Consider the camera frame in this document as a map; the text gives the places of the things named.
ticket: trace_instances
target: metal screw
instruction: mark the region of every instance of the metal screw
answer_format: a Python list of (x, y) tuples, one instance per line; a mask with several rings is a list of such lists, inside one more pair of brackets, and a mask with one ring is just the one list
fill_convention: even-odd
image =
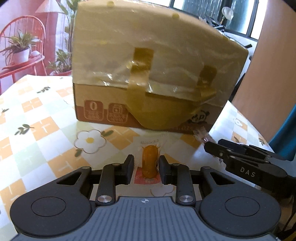
[(108, 196), (108, 195), (101, 195), (101, 196), (98, 197), (98, 201), (103, 202), (103, 203), (111, 202), (112, 198), (110, 196)]
[(193, 201), (193, 197), (189, 196), (189, 195), (183, 195), (181, 197), (179, 197), (179, 200), (181, 202), (192, 202)]

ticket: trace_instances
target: red chair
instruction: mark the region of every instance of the red chair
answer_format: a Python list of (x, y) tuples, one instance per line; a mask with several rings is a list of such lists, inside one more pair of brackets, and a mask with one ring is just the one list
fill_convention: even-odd
[(43, 55), (45, 28), (43, 23), (38, 18), (34, 16), (22, 16), (12, 20), (9, 24), (7, 24), (6, 27), (0, 33), (0, 50), (9, 46), (9, 42), (8, 42), (9, 39), (5, 37), (17, 36), (18, 29), (21, 30), (22, 33), (24, 33), (25, 31), (32, 33), (34, 36), (37, 36), (38, 39), (41, 40), (41, 42), (38, 42), (35, 47), (32, 47), (32, 51), (37, 50), (40, 53), (40, 55), (22, 64), (21, 67), (16, 66), (16, 69), (15, 69), (13, 68), (13, 65), (11, 63), (12, 55), (8, 56), (8, 54), (6, 54), (5, 63), (6, 63), (6, 66), (10, 66), (10, 68), (2, 70), (2, 68), (5, 66), (0, 67), (0, 81), (4, 77), (12, 75), (12, 80), (15, 83), (16, 82), (15, 73), (31, 67), (34, 71), (34, 74), (37, 75), (36, 64), (40, 62), (42, 64), (42, 69), (44, 70), (44, 74), (46, 75), (46, 70), (44, 66), (44, 55)]

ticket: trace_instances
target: checkered tablecloth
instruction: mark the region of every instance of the checkered tablecloth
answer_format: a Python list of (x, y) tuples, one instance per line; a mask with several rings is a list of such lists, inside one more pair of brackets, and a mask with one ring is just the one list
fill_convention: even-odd
[[(164, 135), (161, 154), (169, 163), (183, 163), (190, 169), (206, 165), (226, 172), (224, 164), (207, 154), (191, 135), (77, 121), (71, 77), (27, 75), (0, 96), (0, 112), (1, 241), (16, 234), (9, 218), (16, 198), (81, 166), (102, 169), (106, 164), (123, 163), (128, 154), (137, 151), (134, 137)], [(230, 102), (210, 134), (216, 141), (223, 138), (272, 151)], [(94, 138), (96, 145), (87, 142), (88, 137)], [(121, 185), (116, 192), (125, 196), (175, 196), (173, 186), (140, 186)]]

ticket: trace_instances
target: lamp shade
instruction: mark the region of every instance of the lamp shade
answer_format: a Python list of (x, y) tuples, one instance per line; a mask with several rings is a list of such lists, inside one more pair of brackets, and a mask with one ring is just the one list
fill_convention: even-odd
[(39, 8), (36, 10), (36, 13), (41, 12), (60, 12), (63, 13), (61, 8), (59, 7), (56, 0), (45, 0)]

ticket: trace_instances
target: potted plant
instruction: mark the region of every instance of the potted plant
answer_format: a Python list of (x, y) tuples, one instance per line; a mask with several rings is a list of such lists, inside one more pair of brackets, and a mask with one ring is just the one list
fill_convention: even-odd
[(8, 54), (6, 58), (12, 55), (11, 63), (21, 64), (29, 60), (30, 49), (41, 42), (36, 36), (25, 32), (24, 34), (18, 29), (18, 36), (5, 37), (9, 38), (9, 46), (0, 51), (3, 55)]
[(67, 0), (67, 8), (58, 2), (61, 10), (66, 15), (68, 20), (68, 26), (65, 27), (65, 32), (68, 34), (68, 37), (65, 38), (66, 42), (66, 51), (59, 49), (56, 54), (57, 58), (54, 62), (49, 62), (47, 68), (52, 69), (53, 72), (50, 75), (71, 75), (72, 69), (72, 49), (73, 49), (73, 32), (75, 26), (75, 17), (77, 13), (78, 3), (84, 0)]

